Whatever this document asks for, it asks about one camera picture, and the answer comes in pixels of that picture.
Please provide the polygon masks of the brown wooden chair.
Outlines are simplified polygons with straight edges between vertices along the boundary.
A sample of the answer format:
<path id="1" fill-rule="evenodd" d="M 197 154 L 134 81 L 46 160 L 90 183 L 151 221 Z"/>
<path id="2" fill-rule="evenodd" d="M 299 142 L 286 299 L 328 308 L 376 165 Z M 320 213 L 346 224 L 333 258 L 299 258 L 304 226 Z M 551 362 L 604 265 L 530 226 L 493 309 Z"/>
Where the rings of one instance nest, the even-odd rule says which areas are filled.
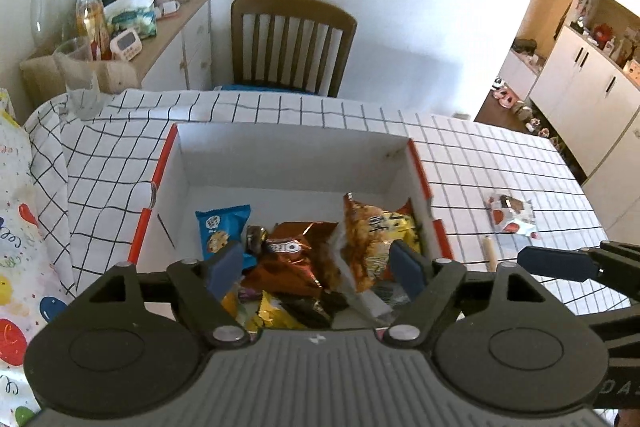
<path id="1" fill-rule="evenodd" d="M 230 88 L 335 98 L 355 40 L 356 18 L 320 0 L 234 0 Z"/>

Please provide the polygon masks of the large clear glass jar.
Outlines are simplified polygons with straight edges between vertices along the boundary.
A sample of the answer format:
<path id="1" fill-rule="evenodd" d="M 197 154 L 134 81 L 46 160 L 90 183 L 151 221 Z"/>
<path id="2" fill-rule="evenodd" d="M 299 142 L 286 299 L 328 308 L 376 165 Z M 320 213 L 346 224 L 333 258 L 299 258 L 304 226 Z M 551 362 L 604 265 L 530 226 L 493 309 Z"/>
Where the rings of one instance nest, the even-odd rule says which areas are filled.
<path id="1" fill-rule="evenodd" d="M 30 0 L 30 29 L 36 48 L 52 49 L 76 37 L 76 0 Z"/>

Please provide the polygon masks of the small pink white timer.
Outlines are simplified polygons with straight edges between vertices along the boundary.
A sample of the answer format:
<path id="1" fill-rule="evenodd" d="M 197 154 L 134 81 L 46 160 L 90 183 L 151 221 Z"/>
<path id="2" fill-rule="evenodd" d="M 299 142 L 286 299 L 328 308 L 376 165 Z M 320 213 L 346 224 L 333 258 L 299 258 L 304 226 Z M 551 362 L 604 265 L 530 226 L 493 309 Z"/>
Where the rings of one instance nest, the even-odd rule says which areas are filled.
<path id="1" fill-rule="evenodd" d="M 130 62 L 142 49 L 142 42 L 134 28 L 127 28 L 110 42 L 112 59 L 116 61 Z"/>

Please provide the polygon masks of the brown oreo snack packet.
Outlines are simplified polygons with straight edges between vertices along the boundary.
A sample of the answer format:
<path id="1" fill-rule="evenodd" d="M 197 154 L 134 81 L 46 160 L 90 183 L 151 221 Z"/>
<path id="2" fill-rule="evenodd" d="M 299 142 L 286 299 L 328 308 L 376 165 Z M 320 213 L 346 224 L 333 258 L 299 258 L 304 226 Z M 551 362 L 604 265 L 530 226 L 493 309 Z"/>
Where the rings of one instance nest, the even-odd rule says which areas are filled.
<path id="1" fill-rule="evenodd" d="M 335 222 L 288 221 L 277 225 L 264 242 L 256 267 L 241 282 L 252 291 L 319 298 L 337 291 L 341 273 L 331 257 L 329 239 Z"/>

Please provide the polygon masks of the colourful balloon pattern cloth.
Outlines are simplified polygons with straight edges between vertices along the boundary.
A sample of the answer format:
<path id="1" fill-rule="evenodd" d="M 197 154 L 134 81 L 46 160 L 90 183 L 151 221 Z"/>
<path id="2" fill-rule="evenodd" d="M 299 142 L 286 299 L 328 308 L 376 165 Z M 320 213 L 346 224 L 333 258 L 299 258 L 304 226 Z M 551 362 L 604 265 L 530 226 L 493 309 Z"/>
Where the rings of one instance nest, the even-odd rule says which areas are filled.
<path id="1" fill-rule="evenodd" d="M 43 303 L 68 303 L 36 218 L 30 174 L 32 147 L 1 91 L 1 424 L 23 426 L 39 411 L 24 360 L 29 343 L 51 317 Z"/>

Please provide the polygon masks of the yellow black snack packet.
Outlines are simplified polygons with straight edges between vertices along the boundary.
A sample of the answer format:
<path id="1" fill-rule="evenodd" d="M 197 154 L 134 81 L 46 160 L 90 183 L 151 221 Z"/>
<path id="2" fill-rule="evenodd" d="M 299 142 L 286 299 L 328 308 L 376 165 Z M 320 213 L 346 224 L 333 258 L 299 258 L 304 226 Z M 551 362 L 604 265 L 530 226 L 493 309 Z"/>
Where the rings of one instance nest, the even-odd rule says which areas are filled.
<path id="1" fill-rule="evenodd" d="M 316 299 L 262 291 L 242 303 L 239 291 L 229 291 L 221 303 L 250 333 L 263 329 L 330 329 L 337 314 L 348 309 L 346 299 L 334 293 L 323 293 Z"/>

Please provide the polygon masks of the black grid white tablecloth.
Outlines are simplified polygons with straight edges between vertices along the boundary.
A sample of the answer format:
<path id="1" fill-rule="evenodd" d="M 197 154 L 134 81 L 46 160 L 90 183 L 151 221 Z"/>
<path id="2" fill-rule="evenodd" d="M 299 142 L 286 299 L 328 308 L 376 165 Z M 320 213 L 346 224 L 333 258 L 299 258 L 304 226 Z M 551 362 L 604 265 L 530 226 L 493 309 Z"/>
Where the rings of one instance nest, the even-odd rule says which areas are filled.
<path id="1" fill-rule="evenodd" d="M 116 263 L 160 271 L 201 256 L 196 213 L 250 206 L 250 221 L 338 221 L 343 197 L 413 205 L 425 247 L 484 271 L 495 193 L 530 202 L 533 244 L 579 249 L 605 233 L 540 138 L 474 121 L 309 95 L 145 92 L 77 118 L 65 96 L 26 122 L 44 240 L 80 293 Z"/>

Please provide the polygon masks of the blue cookie snack packet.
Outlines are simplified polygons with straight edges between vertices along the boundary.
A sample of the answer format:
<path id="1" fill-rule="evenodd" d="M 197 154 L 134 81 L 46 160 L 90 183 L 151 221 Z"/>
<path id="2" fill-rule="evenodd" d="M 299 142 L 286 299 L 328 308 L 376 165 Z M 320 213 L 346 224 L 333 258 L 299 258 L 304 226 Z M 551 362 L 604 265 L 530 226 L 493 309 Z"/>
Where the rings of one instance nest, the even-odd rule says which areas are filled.
<path id="1" fill-rule="evenodd" d="M 195 213 L 205 260 L 214 257 L 231 242 L 242 243 L 242 233 L 251 211 L 250 205 L 239 205 Z"/>

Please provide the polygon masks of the red white cardboard box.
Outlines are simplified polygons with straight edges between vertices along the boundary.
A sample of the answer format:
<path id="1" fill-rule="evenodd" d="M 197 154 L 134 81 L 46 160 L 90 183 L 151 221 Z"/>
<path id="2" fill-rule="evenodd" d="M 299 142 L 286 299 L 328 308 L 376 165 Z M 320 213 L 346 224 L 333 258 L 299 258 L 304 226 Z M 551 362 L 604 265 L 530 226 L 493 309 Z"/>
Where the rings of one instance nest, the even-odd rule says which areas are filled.
<path id="1" fill-rule="evenodd" d="M 395 210 L 410 198 L 426 260 L 447 242 L 431 212 L 416 142 L 399 135 L 280 124 L 174 124 L 152 176 L 152 197 L 129 259 L 142 308 L 172 319 L 168 265 L 201 258 L 195 213 L 247 204 L 250 223 L 343 218 L 343 197 Z"/>

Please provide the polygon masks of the orange juice bottle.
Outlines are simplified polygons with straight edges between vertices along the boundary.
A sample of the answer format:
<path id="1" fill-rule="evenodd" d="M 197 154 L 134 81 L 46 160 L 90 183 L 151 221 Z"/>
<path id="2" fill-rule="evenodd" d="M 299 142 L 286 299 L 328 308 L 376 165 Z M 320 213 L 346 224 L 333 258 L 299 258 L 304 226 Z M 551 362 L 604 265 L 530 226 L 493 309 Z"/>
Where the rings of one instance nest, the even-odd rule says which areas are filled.
<path id="1" fill-rule="evenodd" d="M 108 61 L 112 57 L 111 37 L 102 0 L 76 0 L 75 14 L 78 34 L 89 39 L 93 58 Z"/>

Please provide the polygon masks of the white chocolate wafer packet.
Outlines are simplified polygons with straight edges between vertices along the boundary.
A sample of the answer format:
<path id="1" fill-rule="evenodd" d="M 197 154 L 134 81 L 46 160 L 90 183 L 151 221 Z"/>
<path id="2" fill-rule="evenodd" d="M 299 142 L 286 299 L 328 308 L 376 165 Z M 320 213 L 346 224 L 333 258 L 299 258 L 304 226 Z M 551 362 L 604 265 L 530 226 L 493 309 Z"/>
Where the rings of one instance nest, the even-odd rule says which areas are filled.
<path id="1" fill-rule="evenodd" d="M 527 200 L 492 192 L 486 199 L 486 208 L 495 233 L 521 235 L 529 239 L 538 237 L 533 206 Z"/>

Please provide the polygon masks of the red yellow chip bag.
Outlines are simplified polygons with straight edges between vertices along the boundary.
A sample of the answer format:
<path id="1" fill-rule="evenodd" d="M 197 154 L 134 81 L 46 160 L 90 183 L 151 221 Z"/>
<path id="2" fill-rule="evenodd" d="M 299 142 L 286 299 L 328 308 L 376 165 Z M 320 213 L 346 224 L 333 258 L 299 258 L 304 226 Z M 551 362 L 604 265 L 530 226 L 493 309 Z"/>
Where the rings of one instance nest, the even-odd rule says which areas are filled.
<path id="1" fill-rule="evenodd" d="M 405 205 L 392 211 L 358 202 L 352 193 L 347 193 L 343 197 L 343 206 L 347 241 L 344 256 L 357 293 L 390 278 L 387 265 L 393 241 L 403 241 L 420 254 L 419 227 L 413 217 L 410 198 Z"/>

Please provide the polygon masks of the green tissue packet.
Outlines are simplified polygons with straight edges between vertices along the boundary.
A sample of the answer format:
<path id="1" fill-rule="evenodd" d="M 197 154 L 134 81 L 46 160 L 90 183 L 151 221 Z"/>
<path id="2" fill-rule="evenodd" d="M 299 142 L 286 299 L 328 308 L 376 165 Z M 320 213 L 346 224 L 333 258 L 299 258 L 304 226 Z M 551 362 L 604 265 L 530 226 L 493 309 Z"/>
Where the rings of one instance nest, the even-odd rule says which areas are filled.
<path id="1" fill-rule="evenodd" d="M 107 26 L 112 37 L 127 29 L 133 29 L 141 40 L 157 35 L 156 15 L 153 8 L 120 11 L 107 17 Z"/>

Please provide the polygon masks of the cream sausage stick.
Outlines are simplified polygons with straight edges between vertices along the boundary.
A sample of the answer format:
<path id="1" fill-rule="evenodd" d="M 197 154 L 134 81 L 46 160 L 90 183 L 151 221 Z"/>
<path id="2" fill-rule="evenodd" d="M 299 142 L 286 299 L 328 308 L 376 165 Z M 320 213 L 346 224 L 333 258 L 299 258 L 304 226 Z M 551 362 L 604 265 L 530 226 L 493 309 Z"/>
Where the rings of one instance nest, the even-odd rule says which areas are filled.
<path id="1" fill-rule="evenodd" d="M 496 272 L 498 268 L 498 256 L 494 239 L 491 236 L 486 235 L 482 238 L 482 243 L 480 243 L 480 245 L 482 245 L 482 251 L 488 264 L 488 270 L 490 272 Z"/>

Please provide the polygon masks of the clear glass cup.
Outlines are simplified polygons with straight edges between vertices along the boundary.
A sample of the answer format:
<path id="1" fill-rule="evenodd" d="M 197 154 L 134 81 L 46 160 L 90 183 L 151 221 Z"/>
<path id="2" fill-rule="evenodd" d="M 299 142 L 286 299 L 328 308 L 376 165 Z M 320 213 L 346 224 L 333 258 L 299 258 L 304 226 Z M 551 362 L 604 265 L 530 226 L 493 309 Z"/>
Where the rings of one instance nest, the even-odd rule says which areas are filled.
<path id="1" fill-rule="evenodd" d="M 92 66 L 89 38 L 79 36 L 61 43 L 52 57 L 64 81 L 73 113 L 81 120 L 96 117 L 101 112 L 103 102 L 98 76 Z"/>

